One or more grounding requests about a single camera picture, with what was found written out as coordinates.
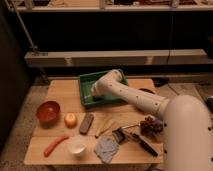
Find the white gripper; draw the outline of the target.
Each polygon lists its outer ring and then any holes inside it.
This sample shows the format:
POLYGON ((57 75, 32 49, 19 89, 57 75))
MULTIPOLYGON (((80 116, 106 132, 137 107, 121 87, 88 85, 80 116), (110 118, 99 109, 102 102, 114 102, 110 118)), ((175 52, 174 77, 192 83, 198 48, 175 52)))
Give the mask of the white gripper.
POLYGON ((96 81, 91 87, 91 94, 94 97, 99 97, 103 95, 103 89, 99 81, 96 81))

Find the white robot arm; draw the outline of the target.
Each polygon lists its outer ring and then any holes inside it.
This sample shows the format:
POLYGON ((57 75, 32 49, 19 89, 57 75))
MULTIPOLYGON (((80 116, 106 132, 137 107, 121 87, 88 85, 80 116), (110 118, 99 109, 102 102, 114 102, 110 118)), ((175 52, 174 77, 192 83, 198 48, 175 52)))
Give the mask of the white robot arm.
POLYGON ((172 99, 121 83, 113 69, 91 88, 94 96, 112 93, 163 121, 164 171, 213 171, 213 129, 208 108, 196 97, 172 99))

